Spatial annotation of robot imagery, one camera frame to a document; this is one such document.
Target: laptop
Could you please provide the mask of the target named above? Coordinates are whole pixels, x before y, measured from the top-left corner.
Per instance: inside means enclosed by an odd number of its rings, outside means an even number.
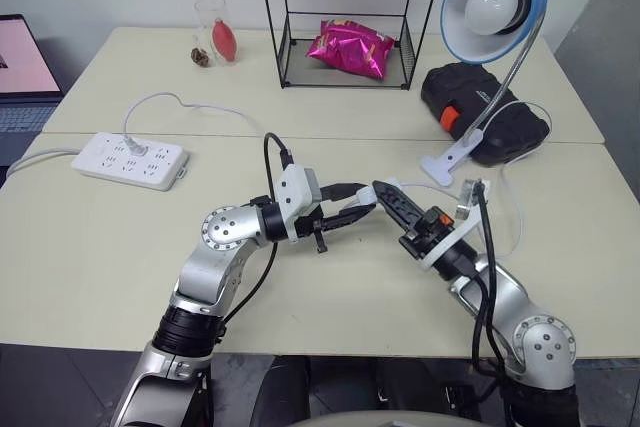
[[[22,157],[62,97],[24,17],[0,15],[0,166]]]

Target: red object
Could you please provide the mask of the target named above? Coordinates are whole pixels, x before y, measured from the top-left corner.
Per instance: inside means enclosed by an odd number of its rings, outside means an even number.
[[[458,117],[460,117],[460,112],[458,112],[453,105],[447,105],[440,116],[440,125],[447,132],[451,132],[453,124]]]
[[[440,222],[442,222],[443,225],[453,225],[453,219],[447,214],[442,214],[440,216]]]
[[[231,28],[222,20],[216,20],[213,30],[211,31],[211,40],[218,53],[225,58],[227,62],[236,60],[236,52],[238,44],[233,35]]]

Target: laptop keyboard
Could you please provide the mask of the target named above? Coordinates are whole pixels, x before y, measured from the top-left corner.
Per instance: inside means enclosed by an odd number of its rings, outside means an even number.
[[[0,132],[39,132],[55,106],[0,107]]]

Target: white wire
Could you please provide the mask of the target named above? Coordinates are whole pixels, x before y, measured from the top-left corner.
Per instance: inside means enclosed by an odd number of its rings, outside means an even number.
[[[507,102],[498,110],[496,110],[496,112],[491,117],[489,117],[489,120],[485,124],[484,129],[482,129],[482,132],[484,133],[487,130],[487,127],[489,126],[489,124],[493,122],[493,119],[495,119],[500,112],[502,112],[504,109],[506,109],[507,107],[513,104],[519,104],[519,103],[536,107],[537,109],[540,109],[545,113],[545,115],[547,116],[547,119],[549,120],[549,133],[544,139],[546,140],[551,135],[551,132],[553,131],[553,119],[551,118],[551,113],[541,105],[536,104],[535,102],[526,102],[523,100],[513,100],[511,102]],[[507,178],[507,167],[515,164],[516,162],[524,159],[525,157],[529,157],[531,154],[538,151],[542,147],[543,143],[544,141],[541,142],[540,145],[535,149],[530,150],[529,152],[525,152],[524,154],[516,157],[515,159],[510,160],[500,168],[500,180],[502,182],[502,185],[504,185],[507,193],[511,197],[511,200],[513,201],[513,204],[516,207],[516,210],[518,211],[518,238],[516,239],[515,244],[507,254],[501,254],[496,256],[496,258],[499,260],[506,260],[509,257],[511,257],[514,254],[514,252],[518,250],[518,247],[520,247],[520,244],[522,243],[522,238],[524,237],[524,209],[522,208],[522,204],[520,203],[520,199],[518,198],[518,195],[516,194],[515,189],[513,188],[513,186],[511,185],[511,182],[509,182],[509,179]],[[482,235],[482,231],[480,230],[480,228],[478,228],[478,234],[480,235],[480,238],[484,241],[484,237]]]
[[[34,152],[33,154],[26,155],[21,159],[16,160],[13,164],[11,164],[7,169],[6,178],[8,179],[9,176],[13,174],[16,170],[18,170],[18,168],[22,164],[24,164],[25,162],[28,162],[31,159],[35,159],[36,157],[42,157],[43,155],[51,155],[51,154],[78,155],[79,153],[80,153],[80,149],[67,149],[67,148],[46,149],[46,150],[40,150],[38,152]]]
[[[206,108],[206,109],[216,109],[216,110],[221,110],[223,112],[229,112],[231,114],[236,114],[239,115],[240,117],[244,118],[247,122],[249,122],[257,131],[260,135],[262,135],[263,129],[260,126],[260,124],[250,115],[245,114],[244,112],[242,112],[241,110],[236,110],[236,109],[231,109],[228,107],[220,107],[218,105],[211,105],[211,104],[189,104],[186,102],[183,102],[180,97],[178,97],[176,94],[174,94],[173,92],[156,92],[155,94],[150,94],[147,95],[146,97],[143,97],[142,99],[138,100],[135,104],[133,104],[131,107],[129,107],[129,110],[127,111],[127,113],[124,116],[124,119],[122,120],[122,135],[124,135],[126,138],[131,138],[129,136],[129,134],[127,133],[127,122],[129,121],[129,117],[131,117],[131,114],[133,113],[134,110],[136,110],[136,108],[146,102],[147,100],[153,99],[155,97],[172,97],[173,99],[177,100],[178,103],[182,106],[182,107],[187,107],[187,108]]]

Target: clear glass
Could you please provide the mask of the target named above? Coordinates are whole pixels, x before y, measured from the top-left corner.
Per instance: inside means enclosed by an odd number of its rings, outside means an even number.
[[[225,0],[198,0],[194,8],[199,23],[196,47],[207,52],[210,64],[234,63],[237,44]]]

